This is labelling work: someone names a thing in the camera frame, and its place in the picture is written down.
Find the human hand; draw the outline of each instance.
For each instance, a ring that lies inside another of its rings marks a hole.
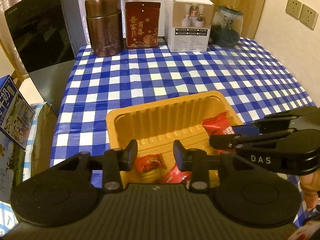
[[[312,174],[300,176],[300,187],[304,193],[307,210],[314,209],[318,204],[318,191],[320,191],[320,169]]]

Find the black computer tower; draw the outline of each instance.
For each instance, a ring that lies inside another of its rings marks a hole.
[[[22,63],[58,114],[76,55],[86,44],[78,0],[21,0],[4,15]]]

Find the teal lid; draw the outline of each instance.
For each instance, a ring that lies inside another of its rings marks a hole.
[[[241,11],[239,11],[238,9],[236,9],[236,8],[234,8],[232,6],[229,6],[229,5],[227,5],[227,6],[219,5],[218,8],[223,10],[223,11],[232,13],[232,14],[243,15],[243,13]]]

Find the jar with dark contents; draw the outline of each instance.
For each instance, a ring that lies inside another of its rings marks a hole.
[[[213,43],[221,47],[231,47],[237,44],[242,31],[242,23],[241,11],[230,6],[218,6],[210,31]]]
[[[86,0],[86,19],[92,52],[109,57],[123,48],[121,0]]]

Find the blue milk box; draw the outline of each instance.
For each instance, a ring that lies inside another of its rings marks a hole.
[[[0,201],[22,182],[26,143],[35,113],[13,83],[0,78]]]

